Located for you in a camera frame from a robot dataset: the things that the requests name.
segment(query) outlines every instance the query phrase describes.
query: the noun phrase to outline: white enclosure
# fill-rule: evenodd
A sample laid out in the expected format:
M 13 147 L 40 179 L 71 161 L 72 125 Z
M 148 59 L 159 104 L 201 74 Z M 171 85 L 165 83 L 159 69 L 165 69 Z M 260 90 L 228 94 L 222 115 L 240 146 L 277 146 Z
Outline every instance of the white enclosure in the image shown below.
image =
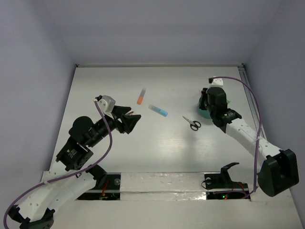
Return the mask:
M 280 148 L 290 148 L 296 153 L 300 184 L 291 191 L 304 223 L 304 8 L 303 0 L 0 0 L 0 172 L 3 174 L 0 215 L 24 190 L 39 183 L 43 170 L 49 168 L 52 157 L 66 142 L 76 117 L 87 115 L 99 119 L 91 102 L 97 94 L 111 95 L 117 105 L 131 105 L 143 115 L 135 131 L 149 129 L 147 135 L 114 133 L 113 150 L 101 164 L 107 171 L 198 172 L 219 170 L 226 162 L 239 160 L 242 163 L 232 169 L 232 176 L 252 183 L 250 154 L 207 120 L 202 120 L 204 126 L 199 134 L 191 132 L 181 117 L 200 119 L 195 106 L 207 77 L 216 74 L 238 77 L 237 68 L 228 64 L 244 63 L 250 86 L 260 103 L 266 137 Z M 152 68 L 148 72 L 145 68 L 81 68 L 99 64 L 112 67 L 174 64 L 176 67 Z M 221 64 L 226 68 L 177 67 L 185 64 Z M 99 77 L 104 78 L 106 87 Z M 117 85 L 114 78 L 121 83 Z M 148 90 L 143 105 L 133 105 L 144 86 Z M 251 113 L 253 107 L 250 110 L 243 87 L 226 81 L 225 89 L 232 100 L 230 107 L 255 127 L 257 117 Z M 145 104 L 148 101 L 167 109 L 168 117 L 148 110 Z M 142 144 L 134 151 L 122 152 L 124 146 L 130 150 L 137 141 Z M 93 149 L 93 160 L 107 144 L 105 139 Z M 66 222 L 72 222 L 71 228 L 88 227 L 93 218 L 98 218 L 97 225 L 104 225 L 107 219 L 114 228 L 126 225 L 224 228 L 234 215 L 239 215 L 248 227 L 300 228 L 289 190 L 279 196 L 280 201 L 277 197 L 273 202 L 268 197 L 260 199 L 263 196 L 258 192 L 255 204 L 234 202 L 232 206 L 231 201 L 222 204 L 222 221 L 205 214 L 219 210 L 220 206 L 211 202 L 205 205 L 207 210 L 201 202 L 184 203 L 181 207 L 180 201 L 150 201 L 147 205 L 135 201 L 131 206 L 116 201 L 101 207 L 100 202 L 88 205 L 86 201 L 78 201 L 62 211 L 54 228 L 63 228 Z M 79 211 L 71 214 L 73 207 Z M 131 222 L 148 208 L 152 209 L 150 219 L 138 217 L 138 224 Z M 158 215 L 164 208 L 166 214 Z M 122 221 L 116 221 L 110 209 L 117 211 Z M 245 214 L 257 213 L 258 209 L 261 211 L 257 218 Z M 262 220 L 270 212 L 274 215 Z M 89 217 L 73 221 L 84 214 Z M 280 220 L 274 224 L 273 217 Z M 11 229 L 19 227 L 8 221 Z M 236 227 L 245 226 L 241 222 Z

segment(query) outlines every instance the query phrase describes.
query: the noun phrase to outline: cable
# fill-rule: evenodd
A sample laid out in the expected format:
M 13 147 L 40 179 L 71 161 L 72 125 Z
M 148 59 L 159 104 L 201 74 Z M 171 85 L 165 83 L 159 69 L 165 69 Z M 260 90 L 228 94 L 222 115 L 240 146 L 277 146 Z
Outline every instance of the cable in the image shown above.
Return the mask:
M 206 188 L 206 185 L 205 185 L 205 187 L 203 186 L 203 183 L 206 183 L 206 180 L 204 180 L 202 183 L 201 183 L 201 187 L 203 187 L 204 189 L 206 189 L 206 190 L 211 190 L 211 188 Z
M 235 185 L 233 185 L 233 188 L 232 188 L 231 192 L 228 192 L 227 195 L 229 195 L 230 193 L 232 193 L 233 190 L 234 190 L 234 188 L 235 188 Z
M 229 193 L 231 193 L 231 192 L 241 192 L 241 193 L 244 193 L 243 191 L 240 191 L 240 190 L 231 190 Z M 213 192 L 213 194 L 219 194 L 219 193 L 228 193 L 228 191 L 215 191 L 215 192 Z
M 108 149 L 106 150 L 105 154 L 104 154 L 99 160 L 97 160 L 94 164 L 88 166 L 87 168 L 82 169 L 82 170 L 80 170 L 80 171 L 78 171 L 78 172 L 75 172 L 75 173 L 71 173 L 71 174 L 69 174 L 69 175 L 65 175 L 65 176 L 62 176 L 62 177 L 58 177 L 58 178 L 54 178 L 54 179 L 48 180 L 47 183 L 53 183 L 53 182 L 56 182 L 56 181 L 59 181 L 59 180 L 63 180 L 63 179 L 66 179 L 66 178 L 75 176 L 75 175 L 77 175 L 77 174 L 81 174 L 81 173 L 83 173 L 83 172 L 85 172 L 85 171 L 87 171 L 87 170 L 93 168 L 93 167 L 96 166 L 97 164 L 99 164 L 99 163 L 108 155 L 108 153 L 110 152 L 111 147 L 112 147 L 112 134 L 111 134 L 111 129 L 110 129 L 108 123 L 107 123 L 107 120 L 106 120 L 104 114 L 102 113 L 102 111 L 100 110 L 100 108 L 99 108 L 99 106 L 98 106 L 97 100 L 94 100 L 94 104 L 95 104 L 95 106 L 96 106 L 98 112 L 100 113 L 100 115 L 101 115 L 101 117 L 102 117 L 102 120 L 104 121 L 105 126 L 106 126 L 107 131 L 108 131 L 108 135 L 109 135 L 109 139 L 110 139 L 110 143 L 109 143 Z M 12 207 L 13 207 L 22 197 L 24 197 L 24 196 L 27 195 L 28 193 L 32 192 L 33 190 L 35 190 L 35 189 L 37 189 L 37 188 L 39 188 L 39 187 L 41 187 L 41 186 L 43 186 L 43 185 L 45 185 L 45 183 L 40 183 L 40 184 L 35 185 L 34 187 L 31 187 L 29 190 L 27 190 L 27 191 L 25 191 L 24 193 L 22 193 L 19 197 L 17 197 L 17 198 L 10 204 L 10 206 L 8 207 L 8 209 L 5 211 L 4 217 L 3 217 L 3 225 L 4 225 L 4 228 L 5 228 L 5 229 L 9 229 L 6 220 L 7 220 L 7 217 L 8 217 L 8 214 L 9 214 L 10 209 L 11 209 L 11 208 L 12 208 Z
M 258 119 L 259 119 L 259 124 L 258 124 L 258 130 L 257 130 L 257 136 L 256 136 L 256 145 L 255 145 L 255 153 L 254 153 L 254 178 L 253 178 L 253 191 L 250 192 L 248 195 L 246 195 L 243 198 L 247 198 L 249 195 L 251 195 L 252 193 L 256 192 L 258 186 L 256 186 L 256 182 L 257 182 L 257 158 L 258 158 L 258 148 L 259 148 L 259 137 L 261 135 L 261 131 L 262 131 L 262 116 L 261 116 L 261 112 L 259 109 L 259 105 L 258 105 L 258 101 L 256 99 L 256 96 L 254 95 L 254 92 L 251 90 L 251 88 L 245 84 L 243 81 L 236 79 L 234 77 L 229 77 L 229 76 L 216 76 L 216 77 L 212 77 L 211 79 L 230 79 L 230 80 L 236 80 L 240 83 L 242 83 L 246 88 L 248 88 L 248 90 L 250 91 L 250 93 L 252 94 L 254 101 L 256 103 L 256 108 L 257 108 L 257 112 L 258 112 Z
M 240 187 L 242 187 L 242 189 L 243 189 L 243 191 L 244 191 L 244 194 L 247 195 L 246 191 L 244 190 L 243 185 L 242 185 L 240 182 L 237 182 L 237 183 L 239 184 Z
M 106 188 L 107 188 L 107 186 L 108 186 L 108 183 L 109 183 L 109 181 L 107 180 L 106 183 L 105 183 L 105 187 L 103 188 L 102 194 L 101 194 L 100 197 L 104 197 L 104 196 L 105 196 L 105 190 L 106 190 Z

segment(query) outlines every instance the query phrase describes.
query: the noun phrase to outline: teal object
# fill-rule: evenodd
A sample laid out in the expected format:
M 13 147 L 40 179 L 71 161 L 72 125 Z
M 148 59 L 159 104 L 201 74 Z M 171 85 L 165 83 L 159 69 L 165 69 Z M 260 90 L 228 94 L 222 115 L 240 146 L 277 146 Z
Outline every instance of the teal object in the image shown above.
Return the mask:
M 157 112 L 157 113 L 159 113 L 159 114 L 161 114 L 161 115 L 163 115 L 164 117 L 166 117 L 167 114 L 168 114 L 165 110 L 162 110 L 162 109 L 160 109 L 160 108 L 158 108 L 154 105 L 149 105 L 148 108 Z
M 198 108 L 198 113 L 204 118 L 211 119 L 211 116 L 208 111 L 204 111 Z

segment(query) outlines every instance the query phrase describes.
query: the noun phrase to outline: white table surface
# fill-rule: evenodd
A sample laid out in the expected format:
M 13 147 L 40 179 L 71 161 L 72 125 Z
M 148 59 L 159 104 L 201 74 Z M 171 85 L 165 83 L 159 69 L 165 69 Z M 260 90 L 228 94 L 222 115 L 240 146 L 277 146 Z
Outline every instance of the white table surface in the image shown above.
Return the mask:
M 82 115 L 93 122 L 100 119 L 93 98 L 109 95 L 116 105 L 130 106 L 142 118 L 129 134 L 113 131 L 113 147 L 100 163 L 107 172 L 204 172 L 229 170 L 232 180 L 252 189 L 253 157 L 234 139 L 197 113 L 199 90 L 208 87 L 208 78 L 232 76 L 240 79 L 236 67 L 139 67 L 77 68 L 63 116 L 55 156 L 66 143 L 73 121 Z M 137 99 L 147 88 L 141 105 Z M 254 128 L 243 86 L 224 80 L 229 107 L 240 113 Z M 163 117 L 148 109 L 153 104 L 168 112 Z M 192 131 L 182 115 L 202 123 Z M 96 161 L 108 148 L 105 138 L 92 151 L 87 164 Z M 274 198 L 262 191 L 247 200 L 194 201 L 74 201 L 57 215 L 52 228 L 302 228 L 290 191 Z

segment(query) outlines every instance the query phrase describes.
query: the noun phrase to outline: robotic arm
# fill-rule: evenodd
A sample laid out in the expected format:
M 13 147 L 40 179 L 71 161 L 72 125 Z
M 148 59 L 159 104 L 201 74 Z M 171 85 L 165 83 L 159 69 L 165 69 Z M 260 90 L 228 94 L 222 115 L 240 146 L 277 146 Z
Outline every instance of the robotic arm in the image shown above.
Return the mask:
M 226 93 L 222 84 L 214 82 L 210 88 L 203 88 L 199 109 L 206 110 L 215 126 L 237 140 L 254 156 L 257 133 L 235 110 L 228 108 Z M 282 150 L 262 138 L 259 141 L 258 184 L 262 191 L 273 197 L 299 182 L 296 156 L 290 149 Z
M 95 102 L 105 114 L 111 131 L 117 129 L 121 134 L 129 134 L 141 115 L 129 115 L 130 107 L 115 106 L 109 96 L 98 96 Z M 108 135 L 103 119 L 93 123 L 89 117 L 77 118 L 69 130 L 69 139 L 56 156 L 56 162 L 49 171 L 44 172 L 43 180 L 69 175 L 73 170 L 80 170 L 93 155 L 89 147 L 94 147 Z M 101 188 L 106 181 L 107 173 L 99 165 L 95 165 L 81 176 L 46 183 L 36 189 L 26 200 L 14 205 L 9 216 L 19 222 L 21 229 L 49 229 L 59 209 L 81 194 L 94 187 Z

